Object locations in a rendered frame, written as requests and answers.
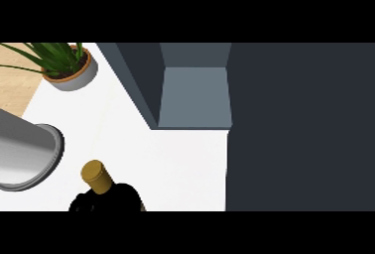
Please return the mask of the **dark grey cabinet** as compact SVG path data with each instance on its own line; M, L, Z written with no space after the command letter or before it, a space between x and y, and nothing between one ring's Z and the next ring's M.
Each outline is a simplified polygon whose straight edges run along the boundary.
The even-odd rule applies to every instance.
M100 43L112 72L152 130L227 130L229 43Z

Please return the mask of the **dark grey cabinet door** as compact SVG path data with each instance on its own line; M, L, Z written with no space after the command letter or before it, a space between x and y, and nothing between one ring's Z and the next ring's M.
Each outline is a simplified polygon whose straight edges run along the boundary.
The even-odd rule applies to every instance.
M226 208L375 210L375 44L236 44Z

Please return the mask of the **black wine bottle gold cap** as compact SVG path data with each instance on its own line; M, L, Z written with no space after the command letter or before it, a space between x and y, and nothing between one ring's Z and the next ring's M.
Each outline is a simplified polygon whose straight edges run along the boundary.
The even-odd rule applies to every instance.
M134 187L116 184L99 160L85 163L81 176L90 186L74 199L69 211L74 212L140 212L144 205Z

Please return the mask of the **green potted plant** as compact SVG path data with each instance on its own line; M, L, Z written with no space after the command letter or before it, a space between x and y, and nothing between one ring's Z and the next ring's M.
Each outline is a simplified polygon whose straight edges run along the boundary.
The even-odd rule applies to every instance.
M1 67L38 73L44 81L59 91L75 91L94 80L97 62L81 43L74 45L68 43L25 43L31 54L4 43L0 43L0 46L25 57L40 69L7 64L1 64Z

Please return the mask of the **grey metal pot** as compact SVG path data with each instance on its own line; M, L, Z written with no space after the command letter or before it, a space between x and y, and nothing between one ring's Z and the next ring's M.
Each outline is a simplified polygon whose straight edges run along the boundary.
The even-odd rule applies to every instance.
M25 191L51 174L65 152L65 136L0 109L0 190Z

